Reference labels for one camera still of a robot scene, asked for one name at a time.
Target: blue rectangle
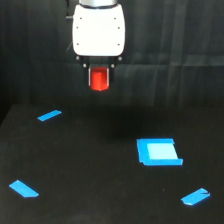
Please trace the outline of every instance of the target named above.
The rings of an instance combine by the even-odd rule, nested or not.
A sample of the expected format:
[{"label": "blue rectangle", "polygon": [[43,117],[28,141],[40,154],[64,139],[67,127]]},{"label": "blue rectangle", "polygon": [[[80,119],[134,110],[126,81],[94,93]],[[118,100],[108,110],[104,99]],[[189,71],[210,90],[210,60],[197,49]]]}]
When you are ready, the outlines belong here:
[{"label": "blue rectangle", "polygon": [[204,200],[205,198],[209,197],[210,193],[206,191],[205,189],[201,188],[188,196],[182,198],[184,204],[186,205],[195,205],[196,203]]},{"label": "blue rectangle", "polygon": [[55,116],[57,116],[57,115],[59,115],[59,114],[61,114],[61,111],[54,110],[54,111],[52,111],[52,112],[50,112],[50,113],[47,113],[47,114],[45,114],[45,115],[43,115],[43,116],[41,116],[41,117],[38,117],[38,119],[39,119],[40,121],[46,121],[47,119],[50,119],[50,118],[52,118],[52,117],[55,117]]},{"label": "blue rectangle", "polygon": [[22,195],[24,198],[27,197],[37,197],[39,194],[26,186],[21,181],[17,180],[14,183],[9,185],[10,188],[12,188],[14,191]]},{"label": "blue rectangle", "polygon": [[181,166],[183,159],[150,159],[147,145],[155,143],[173,144],[173,139],[137,139],[139,162],[146,166]]}]

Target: white paper square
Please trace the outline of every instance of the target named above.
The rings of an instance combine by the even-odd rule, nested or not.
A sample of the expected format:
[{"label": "white paper square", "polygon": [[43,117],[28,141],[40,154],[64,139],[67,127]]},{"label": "white paper square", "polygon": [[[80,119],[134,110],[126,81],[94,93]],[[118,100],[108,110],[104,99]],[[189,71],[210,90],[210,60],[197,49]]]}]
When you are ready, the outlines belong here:
[{"label": "white paper square", "polygon": [[178,159],[173,144],[147,144],[150,159]]}]

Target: blue paper piece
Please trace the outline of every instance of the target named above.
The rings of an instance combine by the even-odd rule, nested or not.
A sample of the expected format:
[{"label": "blue paper piece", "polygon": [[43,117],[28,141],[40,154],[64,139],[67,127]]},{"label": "blue paper piece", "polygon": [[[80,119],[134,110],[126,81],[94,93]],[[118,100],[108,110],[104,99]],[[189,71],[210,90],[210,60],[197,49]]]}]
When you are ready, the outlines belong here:
[{"label": "blue paper piece", "polygon": [[185,205],[195,205],[196,203],[204,200],[205,198],[209,197],[210,193],[205,189],[201,188],[188,196],[182,198],[181,200]]},{"label": "blue paper piece", "polygon": [[20,195],[22,195],[24,198],[27,197],[37,197],[39,194],[26,186],[21,181],[17,180],[14,183],[9,185],[10,188],[12,188],[14,191],[18,192]]},{"label": "blue paper piece", "polygon": [[181,166],[183,159],[178,159],[173,144],[173,139],[137,139],[139,162],[146,166]]},{"label": "blue paper piece", "polygon": [[54,111],[52,111],[52,112],[50,112],[50,113],[47,113],[47,114],[45,114],[45,115],[43,115],[43,116],[38,117],[38,119],[39,119],[40,121],[46,121],[47,119],[50,119],[50,118],[52,118],[52,117],[55,117],[55,116],[57,116],[58,114],[61,114],[61,111],[54,110]]}]

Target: blue tape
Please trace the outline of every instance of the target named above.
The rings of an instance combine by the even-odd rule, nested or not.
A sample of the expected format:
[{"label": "blue tape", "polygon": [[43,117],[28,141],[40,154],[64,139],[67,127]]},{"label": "blue tape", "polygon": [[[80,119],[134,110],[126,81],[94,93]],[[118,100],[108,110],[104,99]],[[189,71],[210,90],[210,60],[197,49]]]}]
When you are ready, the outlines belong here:
[{"label": "blue tape", "polygon": [[22,195],[24,198],[27,197],[37,197],[39,194],[26,186],[21,181],[17,180],[14,183],[9,185],[10,188],[12,188],[14,191]]},{"label": "blue tape", "polygon": [[59,115],[59,114],[61,114],[61,111],[54,110],[54,111],[52,111],[52,112],[50,112],[50,113],[47,113],[47,114],[45,114],[45,115],[43,115],[43,116],[38,117],[38,119],[39,119],[40,121],[46,121],[47,119],[50,119],[50,118],[52,118],[52,117],[55,117],[55,116],[57,116],[57,115]]},{"label": "blue tape", "polygon": [[201,188],[188,196],[182,198],[181,200],[185,205],[195,205],[196,203],[204,200],[205,198],[209,197],[210,193],[205,189]]},{"label": "blue tape", "polygon": [[169,150],[173,149],[175,154],[175,148],[173,147],[174,141],[173,139],[137,139],[137,147],[138,147],[138,154],[139,154],[139,162],[143,163],[146,166],[181,166],[183,164],[183,159],[178,159],[177,156],[170,158],[169,156],[168,159],[165,158],[165,153],[163,153],[163,155],[161,155],[161,158],[158,159],[151,159],[150,158],[150,154],[148,150],[148,144],[159,144],[158,149],[163,149],[163,145],[161,143],[164,144],[165,149],[163,149],[161,151],[161,153],[164,152],[164,150],[166,150],[166,148],[169,146]]}]

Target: white robot body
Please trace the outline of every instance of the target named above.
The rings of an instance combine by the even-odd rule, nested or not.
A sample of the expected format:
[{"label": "white robot body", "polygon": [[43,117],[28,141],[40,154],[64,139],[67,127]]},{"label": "white robot body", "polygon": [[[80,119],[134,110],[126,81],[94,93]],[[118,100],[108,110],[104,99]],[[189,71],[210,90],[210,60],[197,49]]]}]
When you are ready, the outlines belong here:
[{"label": "white robot body", "polygon": [[122,6],[114,3],[115,0],[80,0],[75,8],[72,31],[73,49],[77,55],[109,57],[123,52],[124,14]]}]

